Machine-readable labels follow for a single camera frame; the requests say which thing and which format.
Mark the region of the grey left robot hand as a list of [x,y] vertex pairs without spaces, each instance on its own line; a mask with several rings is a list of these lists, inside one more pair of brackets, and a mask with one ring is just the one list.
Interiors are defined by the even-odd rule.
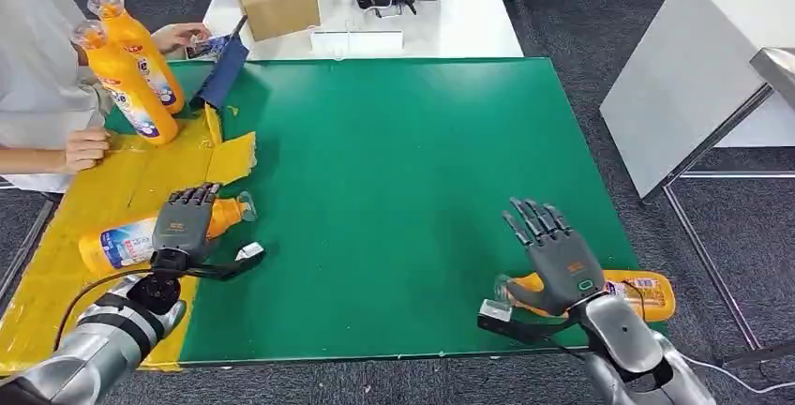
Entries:
[[171,193],[157,215],[153,248],[184,252],[195,263],[205,261],[216,245],[207,233],[220,187],[220,183],[203,183]]

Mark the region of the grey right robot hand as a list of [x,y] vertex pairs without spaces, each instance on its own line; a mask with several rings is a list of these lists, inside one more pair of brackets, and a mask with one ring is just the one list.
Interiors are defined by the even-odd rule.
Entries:
[[540,278],[533,291],[516,278],[503,289],[515,304],[562,316],[583,300],[604,291],[604,271],[581,234],[554,206],[512,197],[519,218],[504,211],[502,217],[522,245]]

